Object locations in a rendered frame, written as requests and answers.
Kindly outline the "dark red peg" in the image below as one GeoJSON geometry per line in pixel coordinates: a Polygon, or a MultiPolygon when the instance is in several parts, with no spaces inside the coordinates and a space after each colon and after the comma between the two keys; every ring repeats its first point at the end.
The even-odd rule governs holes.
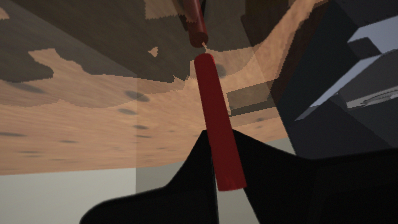
{"type": "Polygon", "coordinates": [[[194,66],[211,146],[218,191],[247,187],[214,58],[203,53],[194,66]]]}

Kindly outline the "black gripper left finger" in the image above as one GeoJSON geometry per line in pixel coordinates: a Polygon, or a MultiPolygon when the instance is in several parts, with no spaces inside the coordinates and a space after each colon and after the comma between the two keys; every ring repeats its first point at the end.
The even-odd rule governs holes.
{"type": "Polygon", "coordinates": [[[79,224],[219,224],[207,130],[167,185],[101,201],[79,224]]]}

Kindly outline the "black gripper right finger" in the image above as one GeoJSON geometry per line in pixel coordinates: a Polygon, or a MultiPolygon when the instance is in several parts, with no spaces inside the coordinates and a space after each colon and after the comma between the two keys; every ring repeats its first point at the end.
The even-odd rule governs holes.
{"type": "Polygon", "coordinates": [[[328,196],[398,182],[398,147],[307,159],[232,130],[259,224],[319,224],[328,196]]]}

